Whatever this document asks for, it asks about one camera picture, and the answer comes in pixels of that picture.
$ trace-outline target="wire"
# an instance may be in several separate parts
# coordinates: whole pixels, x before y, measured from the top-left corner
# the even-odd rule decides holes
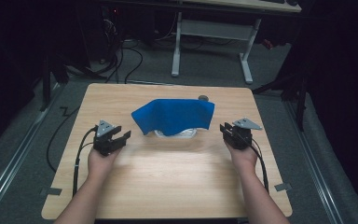
[[[116,82],[117,82],[117,84],[118,84],[118,68],[121,66],[121,63],[123,62],[123,57],[124,57],[124,54],[123,54],[123,44],[121,44],[120,46],[121,46],[121,47],[120,47],[120,52],[121,52],[120,62],[119,62],[118,65],[116,64],[115,70],[109,75],[109,77],[106,78],[105,83],[108,83],[109,80],[110,80],[110,78],[111,78],[114,74],[116,74]]]
[[[48,166],[50,167],[50,169],[56,173],[57,169],[53,167],[53,165],[51,164],[50,158],[49,158],[49,151],[50,151],[50,147],[51,147],[51,143],[53,142],[55,135],[57,134],[57,132],[60,130],[60,128],[62,127],[62,125],[69,119],[71,118],[72,115],[75,114],[75,112],[80,108],[80,106],[78,106],[74,111],[72,111],[72,113],[70,113],[62,122],[61,124],[58,126],[58,128],[55,130],[54,134],[51,136],[50,141],[48,142],[48,148],[46,150],[46,160],[48,161]]]
[[[267,170],[266,170],[266,164],[264,163],[263,160],[263,155],[261,154],[261,149],[260,146],[257,144],[257,142],[252,139],[255,144],[257,145],[257,149],[255,149],[255,147],[252,145],[252,142],[249,143],[248,141],[246,141],[246,139],[244,139],[242,136],[240,136],[239,134],[236,134],[242,141],[244,141],[245,143],[248,144],[249,148],[252,149],[252,151],[256,154],[257,158],[260,160],[260,164],[261,164],[261,170],[263,171],[263,182],[264,182],[264,188],[266,189],[266,191],[269,193],[269,179],[267,177]]]
[[[174,27],[175,24],[176,24],[176,18],[177,18],[177,16],[178,16],[178,13],[176,12],[176,13],[175,13],[175,17],[173,18],[173,22],[172,22],[172,26],[171,26],[170,31],[169,31],[165,36],[163,36],[162,38],[155,39],[156,41],[163,40],[163,39],[166,39],[166,38],[171,38],[172,36],[174,36],[174,35],[171,35],[171,33],[172,33],[172,30],[173,30],[173,27]]]
[[[229,45],[229,44],[231,44],[231,42],[233,42],[233,41],[234,41],[233,39],[230,39],[230,40],[228,40],[228,41],[225,42],[225,43],[219,43],[219,42],[211,41],[211,40],[208,40],[208,39],[205,40],[206,43],[214,44],[214,45],[221,45],[221,46]]]
[[[116,56],[116,47],[117,47],[117,42],[119,43],[120,41],[120,37],[122,35],[122,31],[120,31],[120,29],[117,30],[117,24],[119,23],[118,18],[115,16],[114,19],[116,20],[116,25],[111,22],[108,19],[103,19],[104,24],[107,25],[107,30],[104,31],[104,34],[106,35],[107,38],[107,47],[108,47],[108,52],[106,55],[106,58],[110,59],[110,63],[97,71],[93,71],[94,74],[100,75],[102,73],[105,73],[109,70],[111,70],[112,68],[114,68],[117,65],[117,56]],[[66,71],[70,74],[73,74],[75,76],[84,76],[84,73],[81,72],[77,72],[74,71],[73,69],[71,69],[68,66],[65,66]]]
[[[195,48],[187,48],[187,47],[185,47],[183,44],[181,44],[181,48],[183,48],[183,49],[199,49],[199,48],[201,48],[202,46],[203,46],[203,44],[204,44],[204,39],[205,38],[203,38],[203,37],[201,37],[201,38],[196,38],[196,37],[193,37],[193,38],[191,38],[191,37],[189,37],[188,39],[200,39],[200,43],[199,43],[199,45],[198,46],[196,46]]]
[[[162,47],[170,47],[170,46],[175,45],[175,43],[176,43],[175,40],[170,40],[170,38],[172,38],[172,37],[175,37],[175,35],[169,36],[169,37],[167,37],[165,39],[161,39],[159,41],[155,41],[154,43],[157,44],[157,45],[160,45]],[[161,44],[161,43],[159,43],[159,42],[162,42],[162,41],[169,42],[169,44]]]
[[[76,155],[76,161],[75,161],[74,188],[73,188],[73,191],[72,191],[72,193],[73,193],[72,196],[75,196],[75,194],[77,193],[77,178],[78,178],[78,172],[79,172],[80,153],[81,153],[81,150],[85,147],[85,146],[83,146],[84,141],[86,140],[87,136],[91,132],[96,132],[97,129],[98,129],[98,126],[95,126],[92,129],[90,129],[88,132],[86,132],[86,134],[83,136],[83,139],[81,140],[79,150],[78,150],[77,155]]]
[[[134,72],[137,68],[139,68],[139,66],[141,66],[141,64],[142,64],[142,61],[144,60],[144,56],[142,56],[142,53],[139,52],[138,50],[136,50],[136,49],[127,49],[127,50],[132,50],[132,51],[138,53],[139,56],[141,56],[141,61],[138,63],[138,65],[136,65],[135,68],[133,68],[133,69],[126,75],[126,77],[124,78],[124,84],[127,84],[127,79],[129,78],[130,74],[131,74],[132,72]]]

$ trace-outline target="gray bracket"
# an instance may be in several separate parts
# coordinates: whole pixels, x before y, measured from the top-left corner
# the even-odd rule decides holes
[[[100,125],[98,125],[97,130],[97,137],[101,137],[106,133],[109,133],[113,129],[115,129],[116,126],[104,121],[103,119],[100,120]]]
[[[256,123],[252,122],[247,118],[235,120],[233,124],[244,129],[256,129],[256,130],[263,129],[261,126],[257,125]]]

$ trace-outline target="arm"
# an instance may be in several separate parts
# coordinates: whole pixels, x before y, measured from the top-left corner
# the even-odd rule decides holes
[[[250,149],[237,150],[226,143],[240,176],[243,199],[250,223],[289,223],[255,174],[257,156]]]
[[[104,157],[97,150],[91,150],[86,181],[54,223],[94,223],[103,183],[109,176],[119,152],[120,150],[116,150]]]

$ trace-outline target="gray carpet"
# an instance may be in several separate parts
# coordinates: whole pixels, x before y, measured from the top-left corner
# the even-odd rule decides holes
[[[133,49],[142,53],[143,62],[131,74],[129,82],[146,81],[177,85],[254,89],[275,78],[285,55],[290,49],[289,46],[284,46],[267,50],[263,46],[255,45],[249,58],[255,82],[253,85],[247,85],[244,83],[238,56],[231,52],[233,49],[235,51],[240,45],[241,43],[236,42],[226,46],[229,47],[229,51],[218,48],[214,44],[204,44],[197,50],[184,49],[182,51],[181,75],[171,77],[172,46],[156,45],[150,48],[139,44]],[[126,43],[126,47],[130,46],[135,46],[135,43]],[[195,48],[197,43],[184,47]],[[132,50],[125,49],[123,53],[124,60],[118,72],[119,83],[123,82],[124,76],[141,59]],[[99,66],[94,64],[93,69],[98,69]],[[112,77],[110,82],[114,83],[115,81],[115,78]],[[85,89],[92,82],[101,82],[101,80],[72,76],[70,82],[63,87],[62,93],[51,106],[39,132],[34,137],[30,151],[20,170],[0,202],[0,223],[51,223],[51,221],[44,220],[40,215],[46,199],[46,196],[41,195],[40,192],[43,188],[50,186],[54,177],[46,161],[48,142],[60,123],[66,118],[61,107],[67,107],[67,113],[76,109],[81,104]],[[35,93],[36,97],[33,101],[13,119],[10,127],[0,139],[0,174],[3,173],[10,158],[14,155],[28,128],[40,114],[38,109],[42,105],[41,85],[36,87]],[[292,118],[287,113],[285,104],[279,97],[279,92],[267,91],[256,95],[255,99],[283,181],[290,183],[293,187],[287,191],[294,211],[289,217],[291,222],[329,223],[328,215],[324,210],[324,205],[305,161],[296,127],[292,124]],[[325,138],[323,127],[317,119],[309,98],[307,104],[304,118],[305,135],[324,173],[344,222],[358,223],[356,194]],[[69,118],[52,141],[49,157],[54,167],[57,167],[60,161],[75,118],[76,114]]]

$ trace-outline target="table top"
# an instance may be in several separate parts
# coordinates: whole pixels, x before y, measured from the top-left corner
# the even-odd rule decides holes
[[[286,2],[273,3],[262,0],[183,0],[183,4],[178,4],[178,1],[167,1],[167,2],[154,2],[147,0],[94,0],[98,3],[114,3],[120,6],[137,6],[137,7],[150,7],[151,9],[174,9],[177,11],[187,11],[190,8],[196,7],[199,12],[203,10],[216,10],[218,8],[230,10],[236,8],[238,10],[256,9],[257,12],[263,14],[264,11],[269,12],[281,12],[287,14],[289,12],[300,12],[301,7],[299,5],[292,7]]]
[[[272,2],[261,1],[261,0],[183,0],[183,2],[221,5],[225,7],[245,7],[245,8],[271,10],[271,11],[281,11],[281,12],[301,11],[301,7],[299,5],[292,7],[286,2],[281,4],[281,3],[272,3]]]
[[[131,112],[155,99],[198,99],[215,104],[209,130],[198,129],[191,139],[143,135]],[[84,134],[100,119],[121,125],[131,138],[120,152],[107,179],[97,218],[211,218],[246,217],[241,183],[223,142],[219,125],[248,118],[263,127],[254,96],[246,88],[158,86],[131,84],[89,85],[51,187],[42,217],[55,219],[72,198],[76,153]],[[252,131],[266,164],[272,199],[286,216],[292,207],[284,190],[266,131]],[[90,134],[85,144],[92,142]],[[89,148],[81,154],[78,186],[87,176]],[[259,162],[256,172],[262,180]]]

